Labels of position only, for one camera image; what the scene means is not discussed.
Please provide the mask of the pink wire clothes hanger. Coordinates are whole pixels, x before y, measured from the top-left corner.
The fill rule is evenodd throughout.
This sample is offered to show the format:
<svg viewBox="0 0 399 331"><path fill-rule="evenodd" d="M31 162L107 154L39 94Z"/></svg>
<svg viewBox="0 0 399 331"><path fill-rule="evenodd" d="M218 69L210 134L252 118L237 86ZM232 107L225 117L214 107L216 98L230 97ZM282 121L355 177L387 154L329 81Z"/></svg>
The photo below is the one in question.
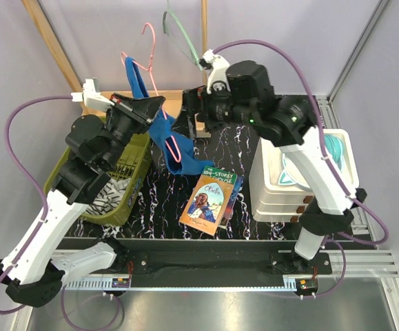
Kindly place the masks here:
<svg viewBox="0 0 399 331"><path fill-rule="evenodd" d="M152 83L153 91L155 92L156 96L159 96L158 89L156 87L156 83L155 83L154 75L153 75L153 61L154 61L154 53L155 53L155 48L156 48L156 33L155 33L153 25L149 22L146 22L141 34L144 34L147 29L149 29L152 33L152 48L150 51L148 65L147 65L147 67L145 67L145 66L142 66L139 62L134 61L134 63L139 68L148 72L148 74L150 76L151 83ZM178 143L172 135L170 136L170 139L172 140L172 144L174 147L172 148L168 142L166 142L165 144L168 147L168 150L169 150L170 154L172 155L173 159L175 160L175 162L180 163L182 160L182 156L181 156L181 151L179 149Z"/></svg>

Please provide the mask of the blue tank top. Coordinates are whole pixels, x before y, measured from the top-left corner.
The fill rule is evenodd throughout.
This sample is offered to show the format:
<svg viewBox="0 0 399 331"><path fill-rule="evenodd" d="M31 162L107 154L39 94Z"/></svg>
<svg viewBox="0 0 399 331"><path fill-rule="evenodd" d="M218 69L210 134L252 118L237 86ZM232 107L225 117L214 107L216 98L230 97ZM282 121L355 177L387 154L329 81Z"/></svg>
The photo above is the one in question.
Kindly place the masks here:
<svg viewBox="0 0 399 331"><path fill-rule="evenodd" d="M133 97L135 99L149 97L149 93L142 80L139 67L134 63L133 58L126 57L124 64L127 80L131 87ZM172 174L198 175L203 172L203 169L206 166L213 167L213 161L200 160L195 157L194 142L191 139L172 131L172 124L174 122L174 117L171 117L170 115L164 117L163 111L160 109L154 119L153 124L148 130L150 138L163 152L168 171ZM175 162L165 144L168 142L172 148L174 147L172 140L170 139L171 135L176 139L181 151L182 160L180 163Z"/></svg>

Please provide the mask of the mint green clothes hanger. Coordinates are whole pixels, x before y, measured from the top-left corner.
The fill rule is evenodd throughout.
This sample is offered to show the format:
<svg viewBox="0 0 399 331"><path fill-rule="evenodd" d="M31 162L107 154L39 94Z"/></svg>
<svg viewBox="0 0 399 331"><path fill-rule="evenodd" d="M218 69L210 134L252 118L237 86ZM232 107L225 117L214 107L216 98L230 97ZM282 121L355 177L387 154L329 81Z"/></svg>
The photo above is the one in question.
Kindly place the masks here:
<svg viewBox="0 0 399 331"><path fill-rule="evenodd" d="M162 26L164 35L178 48L178 50L201 72L202 65L199 63L199 56L190 36L184 29L181 20L177 17L170 5L166 1L166 9L162 16Z"/></svg>

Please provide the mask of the striped black white tank top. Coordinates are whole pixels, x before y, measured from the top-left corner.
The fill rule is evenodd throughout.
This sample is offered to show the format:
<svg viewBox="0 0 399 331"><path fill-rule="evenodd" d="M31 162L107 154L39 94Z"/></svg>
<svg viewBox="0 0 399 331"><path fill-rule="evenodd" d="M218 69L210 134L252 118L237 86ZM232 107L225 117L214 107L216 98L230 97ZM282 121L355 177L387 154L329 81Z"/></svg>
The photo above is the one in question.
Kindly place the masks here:
<svg viewBox="0 0 399 331"><path fill-rule="evenodd" d="M85 212L90 215L101 216L113 211L119 206L130 181L131 178L110 179Z"/></svg>

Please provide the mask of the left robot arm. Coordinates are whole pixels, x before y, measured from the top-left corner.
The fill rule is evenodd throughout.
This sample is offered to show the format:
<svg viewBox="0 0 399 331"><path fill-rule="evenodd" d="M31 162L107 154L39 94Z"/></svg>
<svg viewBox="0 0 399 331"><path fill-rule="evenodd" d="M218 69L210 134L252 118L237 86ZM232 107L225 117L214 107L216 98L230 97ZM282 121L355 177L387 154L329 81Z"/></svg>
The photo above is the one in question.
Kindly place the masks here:
<svg viewBox="0 0 399 331"><path fill-rule="evenodd" d="M41 192L41 210L22 240L0 259L0 285L18 308L40 308L67 284L98 270L125 272L127 248L102 239L63 260L52 254L69 227L87 210L110 180L110 173L135 134L146 133L165 102L162 96L110 98L86 92L68 100L93 102L106 113L79 117L65 141L71 157L61 166L50 191Z"/></svg>

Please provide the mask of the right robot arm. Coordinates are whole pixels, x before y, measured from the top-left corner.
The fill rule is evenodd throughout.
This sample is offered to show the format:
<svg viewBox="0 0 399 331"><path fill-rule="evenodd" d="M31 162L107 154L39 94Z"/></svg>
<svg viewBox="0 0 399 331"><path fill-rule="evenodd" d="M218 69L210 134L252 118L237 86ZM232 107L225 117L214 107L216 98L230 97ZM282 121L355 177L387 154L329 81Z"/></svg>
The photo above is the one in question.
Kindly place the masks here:
<svg viewBox="0 0 399 331"><path fill-rule="evenodd" d="M183 91L181 112L190 132L196 132L196 121L208 132L225 124L250 125L291 159L312 189L314 198L300 216L302 229L291 256L295 271L309 272L326 236L350 226L352 209L367 197L365 189L346 184L338 167L329 166L312 96L277 97L265 66L252 60L231 65L218 56L201 58L199 65L209 70L207 84Z"/></svg>

